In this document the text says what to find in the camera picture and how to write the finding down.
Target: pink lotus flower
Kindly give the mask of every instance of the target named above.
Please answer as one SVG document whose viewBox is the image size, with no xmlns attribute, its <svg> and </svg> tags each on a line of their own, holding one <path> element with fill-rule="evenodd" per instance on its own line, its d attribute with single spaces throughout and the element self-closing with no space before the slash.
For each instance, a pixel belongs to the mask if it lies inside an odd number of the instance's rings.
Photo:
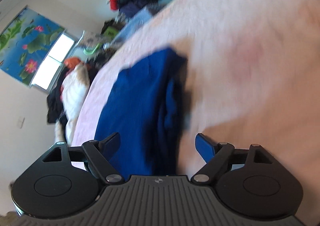
<svg viewBox="0 0 320 226">
<path fill-rule="evenodd" d="M 37 69 L 38 62 L 35 62 L 33 59 L 30 59 L 25 66 L 25 71 L 27 73 L 34 73 Z"/>
<path fill-rule="evenodd" d="M 42 26 L 38 25 L 37 27 L 35 27 L 34 30 L 39 31 L 39 32 L 43 32 L 44 28 Z"/>
</svg>

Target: pink bed sheet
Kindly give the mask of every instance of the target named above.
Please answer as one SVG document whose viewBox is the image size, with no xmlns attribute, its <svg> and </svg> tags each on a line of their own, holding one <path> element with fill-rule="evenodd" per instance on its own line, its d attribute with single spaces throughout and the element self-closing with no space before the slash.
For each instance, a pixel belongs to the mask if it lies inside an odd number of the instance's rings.
<svg viewBox="0 0 320 226">
<path fill-rule="evenodd" d="M 188 57 L 185 91 L 192 95 L 179 172 L 192 176 L 204 165 L 194 146 L 197 133 L 237 148 L 261 144 L 300 180 L 304 198 L 297 216 L 316 225 L 320 0 L 173 1 L 98 73 L 73 146 L 94 138 L 119 71 L 167 45 Z"/>
</svg>

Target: bed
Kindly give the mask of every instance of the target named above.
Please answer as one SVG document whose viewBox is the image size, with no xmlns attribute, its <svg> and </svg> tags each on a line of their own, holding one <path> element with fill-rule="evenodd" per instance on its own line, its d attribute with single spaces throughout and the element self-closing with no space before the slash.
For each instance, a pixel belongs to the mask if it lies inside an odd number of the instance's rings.
<svg viewBox="0 0 320 226">
<path fill-rule="evenodd" d="M 188 58 L 179 173 L 204 165 L 197 133 L 261 144 L 303 185 L 297 217 L 319 223 L 320 0 L 174 0 L 98 73 L 73 146 L 94 138 L 119 71 L 167 45 Z"/>
</svg>

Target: navy blue garment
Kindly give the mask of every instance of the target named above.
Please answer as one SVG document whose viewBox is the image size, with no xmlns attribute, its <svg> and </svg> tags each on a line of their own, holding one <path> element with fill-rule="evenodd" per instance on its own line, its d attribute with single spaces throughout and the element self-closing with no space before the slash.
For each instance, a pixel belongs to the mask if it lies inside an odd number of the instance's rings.
<svg viewBox="0 0 320 226">
<path fill-rule="evenodd" d="M 176 174 L 182 121 L 182 88 L 176 74 L 184 62 L 167 48 L 119 73 L 94 139 L 120 133 L 119 150 L 105 158 L 124 178 Z"/>
</svg>

